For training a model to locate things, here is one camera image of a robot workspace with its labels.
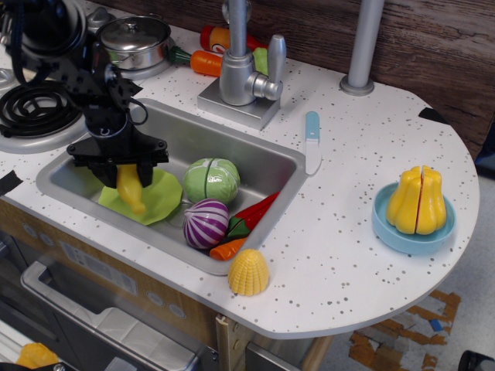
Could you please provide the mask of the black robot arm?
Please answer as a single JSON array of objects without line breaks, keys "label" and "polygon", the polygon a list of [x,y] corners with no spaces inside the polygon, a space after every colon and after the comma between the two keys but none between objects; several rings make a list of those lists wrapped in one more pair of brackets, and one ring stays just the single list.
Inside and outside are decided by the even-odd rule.
[{"label": "black robot arm", "polygon": [[118,185],[118,166],[135,165],[142,186],[150,186],[154,167],[169,160],[167,144],[137,129],[129,106],[141,89],[89,34],[82,7],[75,1],[5,1],[2,9],[2,44],[17,81],[33,87],[53,79],[84,116],[90,136],[68,147],[73,163],[111,188]]}]

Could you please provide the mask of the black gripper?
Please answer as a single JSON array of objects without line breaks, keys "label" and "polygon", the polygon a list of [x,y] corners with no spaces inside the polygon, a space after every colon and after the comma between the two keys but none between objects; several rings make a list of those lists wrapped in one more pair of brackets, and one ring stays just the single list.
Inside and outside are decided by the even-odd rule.
[{"label": "black gripper", "polygon": [[169,160],[165,140],[138,130],[127,114],[92,114],[84,117],[88,138],[67,147],[78,165],[86,166],[105,186],[117,188],[118,167],[136,164],[143,188],[152,184],[153,169]]}]

